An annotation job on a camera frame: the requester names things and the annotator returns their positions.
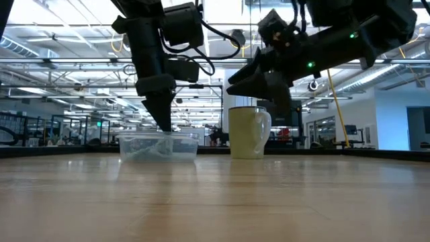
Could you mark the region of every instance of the desk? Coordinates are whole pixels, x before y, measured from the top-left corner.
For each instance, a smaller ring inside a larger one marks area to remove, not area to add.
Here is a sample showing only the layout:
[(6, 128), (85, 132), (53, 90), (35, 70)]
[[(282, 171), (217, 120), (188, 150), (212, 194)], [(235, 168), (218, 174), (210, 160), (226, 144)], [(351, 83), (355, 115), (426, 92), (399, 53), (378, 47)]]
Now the desk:
[(428, 241), (428, 201), (430, 166), (387, 159), (0, 160), (2, 242)]

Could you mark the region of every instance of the black wire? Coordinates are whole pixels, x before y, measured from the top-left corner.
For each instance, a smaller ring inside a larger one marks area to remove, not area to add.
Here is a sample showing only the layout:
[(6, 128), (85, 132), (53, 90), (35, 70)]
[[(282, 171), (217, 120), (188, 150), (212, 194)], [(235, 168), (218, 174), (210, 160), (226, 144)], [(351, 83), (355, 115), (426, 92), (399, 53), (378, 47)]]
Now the black wire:
[(129, 71), (129, 69), (131, 68), (131, 67), (133, 67), (134, 65), (133, 64), (127, 64), (123, 69), (122, 69), (122, 72), (124, 73), (124, 74), (126, 74), (127, 76), (132, 76), (132, 75), (136, 75), (137, 74), (137, 72), (134, 72), (134, 73), (129, 73), (128, 71)]
[(430, 6), (427, 3), (426, 0), (421, 0), (421, 3), (423, 3), (425, 10), (427, 10), (427, 13), (430, 15)]
[(168, 47), (167, 44), (166, 44), (166, 42), (165, 42), (164, 33), (163, 33), (162, 30), (160, 30), (160, 38), (161, 38), (161, 43), (163, 44), (164, 48), (166, 48), (166, 50), (168, 50), (169, 52), (172, 52), (172, 53), (175, 53), (175, 54), (179, 54), (179, 53), (185, 52), (187, 50), (191, 50), (191, 46), (190, 45), (188, 45), (187, 47), (182, 48), (182, 49), (174, 49), (174, 48)]
[(304, 11), (304, 1), (299, 0), (300, 2), (300, 16), (302, 17), (302, 33), (306, 32), (306, 12)]
[(297, 1), (296, 0), (291, 0), (291, 4), (293, 5), (293, 10), (294, 10), (294, 19), (293, 21), (290, 23), (290, 26), (295, 26), (297, 24), (297, 18), (298, 18), (298, 7), (297, 7)]
[(200, 51), (197, 48), (194, 48), (194, 50), (205, 60), (208, 62), (208, 64), (210, 65), (210, 68), (212, 69), (212, 72), (208, 72), (207, 70), (205, 70), (202, 66), (200, 66), (201, 70), (203, 70), (203, 72), (205, 72), (205, 74), (209, 75), (209, 76), (213, 76), (215, 74), (215, 66), (214, 63), (212, 63), (212, 61), (209, 59), (209, 57), (207, 57), (202, 51)]
[(223, 57), (207, 57), (209, 60), (226, 60), (229, 58), (233, 58), (235, 57), (240, 51), (241, 51), (241, 44), (239, 43), (239, 41), (237, 41), (237, 39), (233, 38), (232, 36), (229, 36), (228, 34), (224, 34), (223, 32), (214, 29), (213, 27), (209, 26), (205, 21), (202, 21), (202, 25), (205, 26), (208, 30), (214, 32), (215, 34), (218, 34), (221, 37), (224, 37), (230, 41), (233, 41), (235, 43), (235, 46), (237, 47), (236, 51), (228, 56), (223, 56)]
[[(259, 7), (260, 7), (260, 17), (261, 17), (261, 0), (258, 0), (258, 5), (259, 5)], [(263, 48), (263, 39), (261, 39), (260, 47), (261, 47), (261, 48)]]
[(179, 58), (179, 57), (182, 57), (182, 58), (185, 58), (185, 61), (192, 61), (192, 62), (194, 62), (194, 63), (196, 63), (196, 64), (198, 64), (199, 65), (199, 68), (205, 73), (205, 74), (207, 74), (207, 75), (209, 75), (209, 76), (212, 76), (212, 75), (214, 75), (215, 74), (215, 66), (214, 66), (214, 64), (212, 63), (212, 61), (208, 61), (208, 63), (209, 63), (209, 65), (210, 65), (210, 67), (212, 68), (212, 70), (214, 70), (214, 72), (213, 73), (210, 73), (210, 72), (208, 72), (205, 68), (203, 68), (202, 66), (201, 66), (201, 64), (200, 63), (198, 63), (197, 61), (196, 61), (196, 59), (205, 59), (203, 56), (195, 56), (195, 57), (190, 57), (190, 56), (188, 56), (188, 55), (186, 55), (186, 54), (169, 54), (168, 55), (168, 58)]

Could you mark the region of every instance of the ceiling duct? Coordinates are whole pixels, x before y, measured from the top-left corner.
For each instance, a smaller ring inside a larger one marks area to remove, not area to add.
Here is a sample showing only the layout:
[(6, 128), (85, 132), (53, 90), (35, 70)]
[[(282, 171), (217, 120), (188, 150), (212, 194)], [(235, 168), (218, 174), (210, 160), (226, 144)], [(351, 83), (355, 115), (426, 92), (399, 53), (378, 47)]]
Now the ceiling duct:
[(39, 57), (39, 54), (37, 52), (30, 50), (22, 44), (5, 36), (1, 37), (0, 46), (26, 58)]
[[(13, 38), (2, 36), (0, 39), (0, 47), (10, 50), (25, 58), (59, 58), (60, 55), (47, 48), (39, 48), (38, 51), (32, 50), (27, 46), (20, 44)], [(38, 64), (41, 67), (56, 69), (58, 66), (52, 63)]]
[[(406, 53), (406, 58), (430, 58), (430, 41), (412, 48)], [(379, 83), (397, 76), (408, 69), (408, 65), (395, 64), (386, 67), (372, 67), (343, 83), (337, 91), (360, 92), (365, 91)]]

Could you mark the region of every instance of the cable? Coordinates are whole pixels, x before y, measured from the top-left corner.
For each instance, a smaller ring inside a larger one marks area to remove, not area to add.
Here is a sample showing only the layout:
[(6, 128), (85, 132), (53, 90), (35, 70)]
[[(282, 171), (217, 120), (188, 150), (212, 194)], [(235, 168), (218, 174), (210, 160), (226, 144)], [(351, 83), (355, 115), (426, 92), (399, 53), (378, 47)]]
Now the cable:
[(167, 43), (165, 41), (165, 38), (164, 38), (164, 33), (162, 30), (160, 30), (160, 38), (161, 38), (161, 43), (163, 44), (164, 48), (166, 48), (166, 50), (168, 50), (169, 52), (172, 52), (174, 54), (179, 54), (179, 53), (182, 53), (182, 52), (185, 52), (187, 50), (192, 49), (192, 47), (190, 45), (188, 45), (187, 47), (182, 48), (182, 49), (174, 49), (174, 48), (168, 47)]
[(205, 72), (207, 75), (209, 75), (209, 76), (212, 76), (212, 75), (214, 75), (215, 74), (215, 66), (214, 66), (214, 63), (209, 59), (209, 57), (207, 57), (202, 51), (200, 51), (199, 49), (197, 49), (197, 48), (194, 48), (194, 50), (200, 55), (200, 56), (202, 56), (203, 58), (204, 58), (204, 60), (205, 61), (207, 61), (208, 63), (209, 63), (209, 65), (210, 65), (210, 68), (212, 68), (212, 73), (209, 73), (207, 70), (205, 70), (205, 69), (202, 69), (203, 70), (203, 72)]
[(221, 60), (226, 60), (226, 59), (229, 59), (229, 58), (233, 58), (233, 57), (235, 57), (241, 51), (242, 47), (241, 47), (241, 44), (239, 43), (239, 41), (237, 41), (237, 39), (229, 36), (228, 34), (224, 34), (223, 32), (221, 32), (221, 31), (219, 31), (219, 30), (211, 27), (205, 21), (202, 21), (202, 25), (205, 26), (208, 30), (214, 32), (215, 34), (218, 34), (221, 37), (224, 37), (224, 38), (226, 38), (226, 39), (228, 39), (230, 41), (233, 41), (236, 44), (236, 46), (237, 46), (237, 50), (233, 54), (228, 55), (228, 56), (224, 56), (224, 57), (208, 57), (210, 60), (221, 61)]
[(427, 10), (427, 13), (430, 14), (430, 6), (427, 3), (426, 0), (421, 0), (421, 3), (423, 3), (425, 10)]
[(18, 143), (18, 141), (19, 141), (18, 135), (14, 131), (12, 131), (9, 128), (3, 127), (3, 126), (0, 126), (0, 130), (3, 132), (6, 132), (7, 134), (10, 134), (12, 136), (12, 141), (10, 141), (10, 142), (1, 141), (0, 145), (13, 146), (13, 145), (16, 145)]
[[(399, 49), (399, 51), (400, 51), (401, 55), (403, 56), (403, 58), (406, 58), (406, 55), (404, 54), (404, 52), (403, 52), (403, 50), (402, 50), (402, 47), (398, 47), (398, 49)], [(414, 70), (412, 69), (412, 67), (411, 67), (410, 65), (409, 65), (408, 67), (409, 67), (409, 70), (411, 70), (411, 73), (414, 75), (415, 80), (417, 80), (417, 81), (418, 81), (419, 85), (420, 85), (421, 87), (424, 87), (427, 91), (430, 91), (430, 90), (428, 90), (428, 89), (425, 87), (425, 85), (422, 83), (422, 81), (418, 78), (417, 74), (414, 72)]]
[(329, 76), (331, 91), (333, 92), (333, 97), (335, 98), (337, 113), (339, 114), (339, 117), (341, 119), (343, 135), (345, 135), (345, 142), (346, 142), (347, 148), (349, 148), (350, 146), (349, 146), (348, 134), (347, 134), (347, 130), (345, 128), (345, 123), (343, 122), (343, 115), (342, 115), (341, 107), (339, 106), (339, 102), (337, 101), (336, 90), (335, 90), (335, 86), (333, 85), (333, 80), (331, 79), (330, 69), (327, 69), (327, 75)]
[(122, 69), (122, 72), (123, 72), (124, 74), (126, 74), (127, 76), (133, 76), (133, 75), (136, 75), (136, 74), (137, 74), (137, 72), (133, 72), (133, 73), (129, 73), (129, 72), (128, 72), (130, 67), (134, 67), (134, 65), (133, 65), (133, 64), (128, 64), (128, 65), (126, 65), (126, 66)]
[(192, 61), (192, 62), (194, 62), (194, 63), (196, 63), (196, 64), (198, 64), (199, 65), (199, 68), (205, 73), (205, 74), (207, 74), (207, 75), (209, 75), (209, 76), (212, 76), (212, 75), (214, 75), (215, 74), (215, 66), (214, 66), (214, 64), (212, 63), (212, 61), (208, 61), (208, 63), (209, 63), (209, 65), (210, 65), (210, 67), (212, 68), (212, 70), (214, 70), (214, 72), (213, 73), (210, 73), (210, 72), (208, 72), (205, 68), (203, 68), (202, 66), (201, 66), (201, 64), (200, 63), (198, 63), (197, 61), (196, 61), (196, 59), (197, 58), (201, 58), (201, 59), (205, 59), (203, 56), (195, 56), (194, 58), (193, 57), (190, 57), (190, 56), (188, 56), (188, 55), (185, 55), (185, 54), (168, 54), (167, 55), (167, 58), (185, 58), (185, 61)]
[(300, 4), (300, 16), (302, 17), (302, 33), (306, 32), (306, 12), (304, 11), (304, 5), (306, 4), (306, 1), (298, 0)]
[(117, 53), (121, 52), (122, 51), (122, 45), (124, 44), (124, 35), (122, 35), (121, 46), (120, 46), (119, 50), (117, 48), (115, 48), (115, 46), (114, 46), (114, 37), (115, 37), (115, 32), (112, 34), (112, 39), (111, 39), (111, 42), (110, 42), (110, 46), (112, 47), (113, 51), (115, 51)]
[[(244, 46), (244, 47), (242, 47), (242, 58), (244, 58), (245, 50), (246, 50), (246, 49), (248, 49), (249, 47), (251, 47), (251, 45), (252, 45), (252, 44), (253, 44), (253, 42), (255, 41), (255, 36), (256, 36), (256, 34), (253, 34), (252, 41), (251, 41), (251, 43), (250, 43), (248, 46)], [(235, 46), (231, 41), (230, 41), (230, 44), (231, 44), (231, 46), (233, 46), (233, 47), (237, 48), (237, 46)]]
[(409, 41), (407, 44), (412, 44), (413, 42), (416, 42), (420, 38), (422, 31), (423, 31), (423, 29), (419, 28), (418, 36), (414, 40)]
[(289, 26), (296, 26), (296, 24), (297, 24), (297, 17), (298, 17), (297, 1), (296, 1), (296, 0), (291, 0), (291, 4), (293, 5), (293, 10), (294, 10), (294, 19), (293, 19), (293, 21), (290, 23), (290, 25), (289, 25)]

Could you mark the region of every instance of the mug handle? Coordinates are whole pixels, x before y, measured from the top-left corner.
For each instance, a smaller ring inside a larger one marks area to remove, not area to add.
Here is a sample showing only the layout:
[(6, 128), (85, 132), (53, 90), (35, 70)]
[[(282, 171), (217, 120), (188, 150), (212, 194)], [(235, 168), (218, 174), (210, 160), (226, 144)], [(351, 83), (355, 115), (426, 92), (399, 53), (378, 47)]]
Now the mug handle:
[(255, 114), (255, 119), (257, 123), (262, 122), (262, 125), (263, 125), (263, 138), (254, 148), (254, 152), (257, 154), (257, 153), (260, 153), (262, 149), (264, 149), (264, 146), (269, 140), (270, 128), (271, 128), (271, 116), (268, 112), (262, 111), (262, 112), (257, 112)]

